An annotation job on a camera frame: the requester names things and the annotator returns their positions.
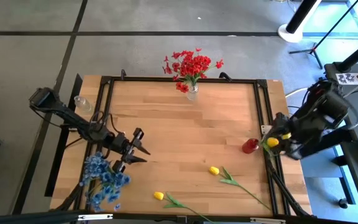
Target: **gray floor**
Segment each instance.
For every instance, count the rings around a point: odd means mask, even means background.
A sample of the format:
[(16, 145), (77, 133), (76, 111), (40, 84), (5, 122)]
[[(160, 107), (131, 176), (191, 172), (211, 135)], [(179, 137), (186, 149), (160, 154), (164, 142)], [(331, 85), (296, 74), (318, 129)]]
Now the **gray floor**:
[[(80, 4), (80, 0), (48, 1), (47, 4), (37, 0), (0, 0), (0, 30), (70, 31)], [(343, 10), (346, 10), (343, 5), (323, 3), (305, 30), (327, 31), (332, 19), (325, 23), (321, 17), (331, 12), (329, 16), (337, 18)], [(276, 32), (292, 14), (286, 3), (270, 0), (224, 3), (94, 0), (88, 3), (80, 30)], [(351, 17), (347, 17), (337, 32), (358, 32), (356, 28)], [(0, 215), (9, 213), (12, 208), (40, 124), (40, 118), (28, 108), (28, 98), (37, 87), (53, 86), (68, 39), (0, 36), (0, 138), (4, 141), (0, 146)], [(318, 40), (304, 38), (299, 44), (289, 44), (279, 37), (77, 37), (60, 95), (63, 101), (68, 101), (77, 73), (119, 75), (124, 68), (130, 76), (164, 76), (161, 64), (165, 55), (195, 47), (203, 48), (213, 60), (223, 58), (222, 71), (233, 78), (279, 79), (284, 82), (285, 91), (291, 92), (310, 86), (323, 76), (323, 71), (312, 56), (290, 55), (288, 51), (308, 49)], [(357, 48), (358, 39), (327, 39), (318, 53), (323, 63), (331, 63), (345, 59)], [(217, 77), (218, 73), (213, 71), (209, 76)], [(291, 96), (288, 104), (299, 105), (302, 96), (302, 93)], [(44, 191), (58, 134), (57, 128), (49, 127), (24, 212), (48, 209), (50, 199), (44, 197)], [(326, 189), (325, 185), (319, 186), (320, 190)], [(341, 192), (340, 185), (334, 186), (329, 189), (331, 192)], [(356, 212), (334, 206), (329, 213), (317, 210), (316, 207), (324, 205), (324, 200), (309, 188), (308, 191), (317, 216), (338, 219), (344, 212), (348, 214), (346, 217), (358, 216), (358, 207)]]

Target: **wooden tabletop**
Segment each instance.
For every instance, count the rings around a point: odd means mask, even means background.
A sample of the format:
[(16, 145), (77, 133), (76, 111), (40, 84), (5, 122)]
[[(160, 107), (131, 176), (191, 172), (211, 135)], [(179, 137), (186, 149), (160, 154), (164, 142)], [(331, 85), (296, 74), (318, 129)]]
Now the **wooden tabletop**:
[[(81, 96), (96, 103), (100, 76), (85, 76)], [(114, 124), (132, 139), (135, 128), (143, 129), (143, 146), (151, 156), (136, 151), (146, 163), (127, 165), (132, 182), (122, 188), (120, 213), (193, 215), (182, 208), (163, 208), (153, 193), (170, 192), (181, 203), (204, 215), (270, 217), (272, 212), (239, 187), (220, 183), (209, 167), (224, 166), (247, 190), (270, 207), (269, 187), (261, 150), (244, 154), (241, 145), (260, 138), (253, 87), (250, 84), (199, 83), (198, 99), (189, 101), (171, 82), (114, 82), (110, 112)], [(101, 110), (103, 110), (107, 87)], [(282, 83), (268, 80), (272, 112), (288, 113)], [(90, 119), (91, 114), (82, 114)], [(69, 135), (67, 143), (78, 138)], [(86, 143), (65, 150), (50, 208), (59, 206), (78, 183)], [(119, 155), (110, 153), (108, 160)], [(286, 186), (300, 205), (311, 213), (299, 161), (282, 156)], [(281, 196), (276, 190), (279, 211)], [(114, 212), (115, 204), (101, 207)]]

